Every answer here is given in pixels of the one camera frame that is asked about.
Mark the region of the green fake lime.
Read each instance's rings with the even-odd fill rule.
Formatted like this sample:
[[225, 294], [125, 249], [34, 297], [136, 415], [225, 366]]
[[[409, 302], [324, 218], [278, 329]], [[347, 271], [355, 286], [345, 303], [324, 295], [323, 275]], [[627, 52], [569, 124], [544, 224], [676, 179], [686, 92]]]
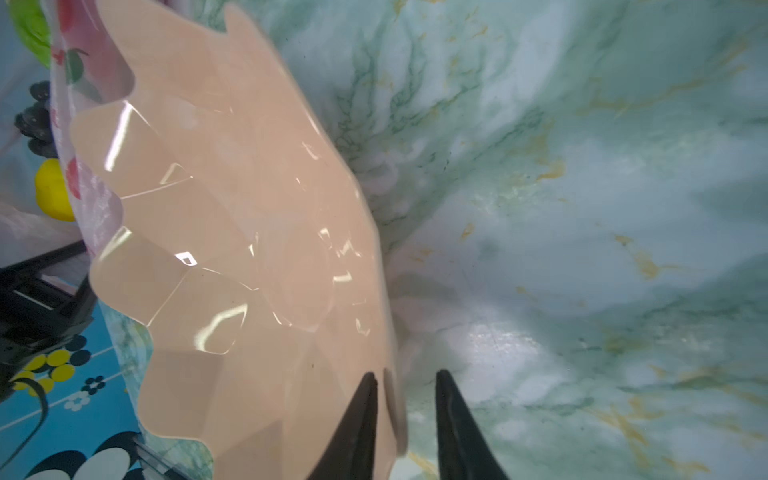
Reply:
[[47, 69], [51, 62], [51, 34], [38, 0], [6, 2], [11, 23], [25, 48]]

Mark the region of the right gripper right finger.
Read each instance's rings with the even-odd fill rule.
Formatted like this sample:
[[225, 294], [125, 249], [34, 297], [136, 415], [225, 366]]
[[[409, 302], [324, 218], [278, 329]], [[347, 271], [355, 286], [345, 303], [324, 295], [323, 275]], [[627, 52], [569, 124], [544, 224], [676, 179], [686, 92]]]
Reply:
[[436, 374], [435, 404], [440, 478], [508, 480], [448, 370]]

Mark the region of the pink scalloped plastic plate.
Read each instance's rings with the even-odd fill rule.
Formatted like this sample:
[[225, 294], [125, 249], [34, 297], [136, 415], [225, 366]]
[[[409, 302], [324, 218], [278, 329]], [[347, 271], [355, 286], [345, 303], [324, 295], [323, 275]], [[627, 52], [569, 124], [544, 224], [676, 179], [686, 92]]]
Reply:
[[303, 479], [372, 373], [388, 478], [407, 420], [379, 233], [271, 41], [235, 4], [221, 32], [97, 10], [134, 86], [70, 137], [122, 206], [90, 282], [150, 334], [141, 424], [204, 444], [217, 479]]

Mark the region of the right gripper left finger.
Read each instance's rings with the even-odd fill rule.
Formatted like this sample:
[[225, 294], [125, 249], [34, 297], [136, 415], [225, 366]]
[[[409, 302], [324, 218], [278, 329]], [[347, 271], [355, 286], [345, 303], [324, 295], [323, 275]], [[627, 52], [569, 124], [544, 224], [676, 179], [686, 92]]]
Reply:
[[367, 372], [307, 479], [372, 480], [378, 411], [378, 382], [373, 372]]

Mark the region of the pink plastic bag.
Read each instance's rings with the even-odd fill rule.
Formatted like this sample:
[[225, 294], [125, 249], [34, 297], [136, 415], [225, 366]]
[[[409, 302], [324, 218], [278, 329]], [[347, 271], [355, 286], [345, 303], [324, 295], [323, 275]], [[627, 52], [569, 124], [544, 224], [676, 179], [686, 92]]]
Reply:
[[51, 34], [48, 74], [58, 160], [75, 222], [89, 254], [95, 256], [117, 232], [122, 206], [104, 182], [76, 158], [70, 126], [76, 114], [128, 95], [133, 74], [93, 1], [39, 2]]

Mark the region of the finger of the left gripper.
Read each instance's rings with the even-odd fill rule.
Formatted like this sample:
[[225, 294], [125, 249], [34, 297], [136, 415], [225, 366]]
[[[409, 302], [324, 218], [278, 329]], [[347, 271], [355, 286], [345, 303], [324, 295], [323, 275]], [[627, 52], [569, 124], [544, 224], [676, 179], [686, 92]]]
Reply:
[[85, 277], [70, 294], [43, 271], [86, 252], [78, 241], [1, 269], [1, 364], [23, 366], [66, 344], [92, 322], [97, 300]]

